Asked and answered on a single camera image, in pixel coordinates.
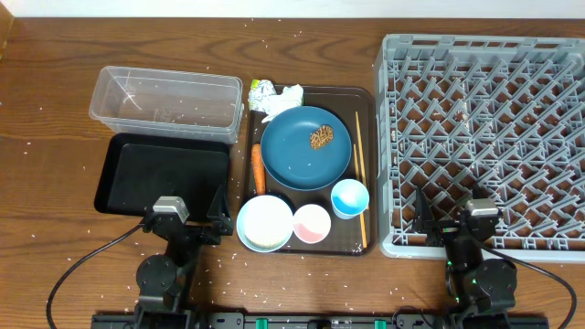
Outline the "light blue bowl with rice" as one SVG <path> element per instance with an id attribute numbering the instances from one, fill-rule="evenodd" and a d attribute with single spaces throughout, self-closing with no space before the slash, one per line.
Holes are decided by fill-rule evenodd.
<path id="1" fill-rule="evenodd" d="M 237 233 L 240 242 L 248 249 L 259 253 L 274 252 L 293 234 L 292 210 L 276 196 L 255 196 L 239 211 Z"/>

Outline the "light blue cup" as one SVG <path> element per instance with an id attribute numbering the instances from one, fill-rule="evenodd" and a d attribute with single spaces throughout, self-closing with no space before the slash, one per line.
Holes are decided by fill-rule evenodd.
<path id="1" fill-rule="evenodd" d="M 337 182 L 331 191 L 331 204 L 336 216 L 341 219 L 351 219 L 359 216 L 360 211 L 368 209 L 369 193 L 363 185 L 363 204 L 360 207 L 357 204 L 356 192 L 358 182 L 355 179 L 344 179 Z"/>

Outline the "dark blue plate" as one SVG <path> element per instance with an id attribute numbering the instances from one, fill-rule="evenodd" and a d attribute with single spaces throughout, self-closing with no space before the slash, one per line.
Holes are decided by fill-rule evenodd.
<path id="1" fill-rule="evenodd" d="M 322 125 L 334 130 L 334 140 L 321 149 L 310 146 L 310 134 Z M 313 191 L 331 185 L 346 171 L 352 140 L 344 123 L 322 108 L 300 106 L 284 111 L 266 126 L 261 157 L 268 174 L 290 189 Z"/>

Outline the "small pink bowl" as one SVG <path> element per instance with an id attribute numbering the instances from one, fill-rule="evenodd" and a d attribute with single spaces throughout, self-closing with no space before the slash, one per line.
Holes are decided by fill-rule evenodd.
<path id="1" fill-rule="evenodd" d="M 300 207 L 293 215 L 293 232 L 307 244 L 315 244 L 327 237 L 331 229 L 331 218 L 321 206 L 309 204 Z"/>

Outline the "brown cookie food scrap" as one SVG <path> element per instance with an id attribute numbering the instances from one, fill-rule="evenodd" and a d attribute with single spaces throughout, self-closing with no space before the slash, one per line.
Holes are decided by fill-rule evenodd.
<path id="1" fill-rule="evenodd" d="M 322 125 L 310 134 L 310 146 L 314 150 L 321 149 L 334 140 L 334 130 L 330 125 Z"/>

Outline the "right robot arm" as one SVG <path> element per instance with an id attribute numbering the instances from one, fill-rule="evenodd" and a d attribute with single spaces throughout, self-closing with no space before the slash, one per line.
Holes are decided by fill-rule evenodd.
<path id="1" fill-rule="evenodd" d="M 446 252 L 448 293 L 457 304 L 433 321 L 434 328 L 509 328 L 507 310 L 516 305 L 516 265 L 485 259 L 484 242 L 495 234 L 502 211 L 476 187 L 455 218 L 434 217 L 428 198 L 416 189 L 414 229 L 425 244 Z"/>

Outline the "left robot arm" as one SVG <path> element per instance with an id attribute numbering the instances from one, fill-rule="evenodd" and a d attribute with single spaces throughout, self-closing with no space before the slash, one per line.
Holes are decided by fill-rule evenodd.
<path id="1" fill-rule="evenodd" d="M 140 289 L 135 308 L 134 329 L 207 328 L 207 316 L 188 306 L 192 276 L 201 249 L 218 245 L 233 234 L 226 187 L 218 187 L 205 216 L 187 224 L 189 211 L 179 196 L 161 196 L 143 218 L 144 232 L 167 242 L 163 254 L 153 255 L 139 265 L 136 282 Z"/>

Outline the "grey dishwasher rack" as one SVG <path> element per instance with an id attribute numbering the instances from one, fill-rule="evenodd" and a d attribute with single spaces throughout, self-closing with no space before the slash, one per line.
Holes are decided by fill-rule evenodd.
<path id="1" fill-rule="evenodd" d="M 413 227 L 417 190 L 448 219 L 480 186 L 503 213 L 493 249 L 583 262 L 582 39 L 391 34 L 373 68 L 385 256 L 442 259 Z"/>

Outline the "orange carrot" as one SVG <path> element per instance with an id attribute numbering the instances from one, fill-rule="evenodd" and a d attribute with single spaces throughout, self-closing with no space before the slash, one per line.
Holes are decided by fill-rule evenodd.
<path id="1" fill-rule="evenodd" d="M 251 148 L 251 164 L 256 192 L 259 196 L 264 195 L 266 193 L 266 178 L 259 143 L 255 143 Z"/>

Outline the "black plastic tray bin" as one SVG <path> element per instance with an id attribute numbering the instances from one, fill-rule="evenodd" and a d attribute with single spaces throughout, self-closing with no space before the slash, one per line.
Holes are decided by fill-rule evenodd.
<path id="1" fill-rule="evenodd" d="M 143 217 L 159 197 L 179 196 L 188 219 L 203 221 L 228 169 L 224 143 L 118 133 L 109 143 L 94 207 Z"/>

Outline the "wooden chopstick left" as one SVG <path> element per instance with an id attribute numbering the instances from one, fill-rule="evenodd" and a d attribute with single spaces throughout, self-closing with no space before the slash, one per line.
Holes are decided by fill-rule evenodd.
<path id="1" fill-rule="evenodd" d="M 354 166 L 355 166 L 355 171 L 356 171 L 356 180 L 358 182 L 358 187 L 357 187 L 357 192 L 356 192 L 356 199 L 357 199 L 357 204 L 362 207 L 363 204 L 363 185 L 361 184 L 361 182 L 359 181 L 359 177 L 360 177 L 360 170 L 359 170 L 359 162 L 358 162 L 358 155 L 357 155 L 357 149 L 356 149 L 356 144 L 353 144 L 353 152 L 354 152 Z M 366 232 L 366 225 L 365 225 L 365 218 L 364 218 L 364 208 L 360 211 L 359 213 L 359 220 L 360 220 L 360 230 L 361 230 L 361 238 L 362 238 L 362 246 L 364 248 L 367 248 L 367 232 Z"/>

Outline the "wooden chopstick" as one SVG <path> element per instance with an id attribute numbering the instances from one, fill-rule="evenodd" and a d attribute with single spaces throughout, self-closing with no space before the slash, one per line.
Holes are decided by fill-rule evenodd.
<path id="1" fill-rule="evenodd" d="M 362 184 L 367 187 L 367 178 L 366 178 L 366 168 L 365 168 L 365 160 L 364 160 L 364 148 L 362 143 L 362 134 L 361 134 L 361 126 L 359 120 L 359 114 L 356 111 L 356 133 L 357 133 L 357 150 L 359 156 L 359 168 L 360 168 L 360 177 L 362 180 Z"/>
<path id="2" fill-rule="evenodd" d="M 358 162 L 358 155 L 357 155 L 357 149 L 356 149 L 356 144 L 353 144 L 353 152 L 354 152 L 354 166 L 355 166 L 355 171 L 356 171 L 356 180 L 358 182 L 358 187 L 357 187 L 357 192 L 356 192 L 356 199 L 357 199 L 357 204 L 362 207 L 363 204 L 363 185 L 361 184 L 361 182 L 359 181 L 359 177 L 360 177 L 360 170 L 359 170 L 359 162 Z M 364 218 L 364 208 L 360 211 L 359 213 L 359 220 L 360 220 L 360 230 L 361 230 L 361 238 L 362 238 L 362 246 L 364 248 L 367 248 L 367 232 L 366 232 L 366 225 L 365 225 L 365 218 Z"/>

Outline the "brown serving tray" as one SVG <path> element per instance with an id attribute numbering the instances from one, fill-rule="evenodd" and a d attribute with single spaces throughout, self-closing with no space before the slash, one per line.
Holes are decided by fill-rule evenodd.
<path id="1" fill-rule="evenodd" d="M 260 253 L 360 256 L 376 243 L 377 128 L 367 90 L 306 87 L 303 106 L 249 115 L 237 231 Z"/>

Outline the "wooden chopstick right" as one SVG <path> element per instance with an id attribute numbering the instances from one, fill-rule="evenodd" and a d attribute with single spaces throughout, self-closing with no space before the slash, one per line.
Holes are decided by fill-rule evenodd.
<path id="1" fill-rule="evenodd" d="M 364 160 L 364 148 L 362 143 L 362 134 L 361 134 L 361 126 L 359 120 L 359 114 L 356 111 L 356 133 L 357 133 L 357 150 L 359 156 L 359 168 L 360 168 L 360 177 L 362 180 L 362 184 L 367 187 L 367 178 L 366 178 L 366 168 L 365 168 L 365 160 Z"/>

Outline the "clear plastic bin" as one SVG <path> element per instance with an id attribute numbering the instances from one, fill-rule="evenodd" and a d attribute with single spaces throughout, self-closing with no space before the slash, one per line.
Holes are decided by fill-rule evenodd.
<path id="1" fill-rule="evenodd" d="M 115 133 L 234 144 L 242 93 L 237 77 L 108 66 L 97 79 L 89 116 Z"/>

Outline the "crumpled aluminium foil ball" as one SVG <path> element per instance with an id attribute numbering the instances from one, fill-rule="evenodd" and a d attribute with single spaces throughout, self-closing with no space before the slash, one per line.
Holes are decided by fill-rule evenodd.
<path id="1" fill-rule="evenodd" d="M 276 94 L 276 89 L 270 80 L 253 80 L 248 96 L 250 110 L 266 112 L 269 108 L 270 96 Z"/>

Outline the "crumpled white paper napkin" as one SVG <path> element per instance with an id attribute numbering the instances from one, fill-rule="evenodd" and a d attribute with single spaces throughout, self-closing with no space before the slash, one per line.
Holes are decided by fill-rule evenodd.
<path id="1" fill-rule="evenodd" d="M 284 111 L 303 105 L 303 87 L 299 84 L 285 87 L 281 94 L 265 96 L 261 104 L 266 114 L 261 122 L 270 122 Z"/>

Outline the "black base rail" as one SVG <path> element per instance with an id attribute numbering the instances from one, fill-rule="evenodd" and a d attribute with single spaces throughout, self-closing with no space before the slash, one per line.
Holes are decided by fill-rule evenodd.
<path id="1" fill-rule="evenodd" d="M 451 328 L 440 316 L 399 313 L 390 317 L 341 315 L 246 315 L 243 313 L 94 314 L 91 329 L 424 329 Z"/>

